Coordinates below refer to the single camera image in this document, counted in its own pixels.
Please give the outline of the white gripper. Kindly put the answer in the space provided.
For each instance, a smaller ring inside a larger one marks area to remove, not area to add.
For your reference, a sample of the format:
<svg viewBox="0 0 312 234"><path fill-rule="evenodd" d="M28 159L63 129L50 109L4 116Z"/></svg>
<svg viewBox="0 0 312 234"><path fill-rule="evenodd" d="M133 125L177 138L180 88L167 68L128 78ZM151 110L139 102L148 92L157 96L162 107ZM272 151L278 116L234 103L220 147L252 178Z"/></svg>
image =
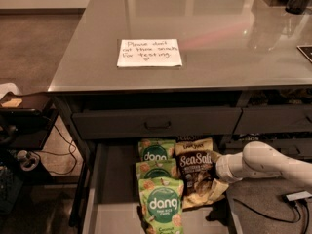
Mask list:
<svg viewBox="0 0 312 234"><path fill-rule="evenodd" d="M208 199L217 201L223 198L223 193L228 189L228 183L235 183L246 178L249 173L246 169L246 163L243 160L243 154L221 155L216 151L210 152L211 160L216 163L216 173L218 177L225 181L214 179Z"/></svg>

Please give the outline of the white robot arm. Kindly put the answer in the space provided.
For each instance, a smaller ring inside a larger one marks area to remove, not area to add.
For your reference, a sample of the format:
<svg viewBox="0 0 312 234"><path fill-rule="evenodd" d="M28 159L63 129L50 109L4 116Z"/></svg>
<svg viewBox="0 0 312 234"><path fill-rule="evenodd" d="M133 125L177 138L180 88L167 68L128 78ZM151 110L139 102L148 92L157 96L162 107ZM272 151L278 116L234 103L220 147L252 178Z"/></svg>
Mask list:
<svg viewBox="0 0 312 234"><path fill-rule="evenodd" d="M310 198L312 194L312 164L288 157L261 141L249 142L241 152L220 155L215 172L229 184L244 178L281 177L301 188L299 195Z"/></svg>

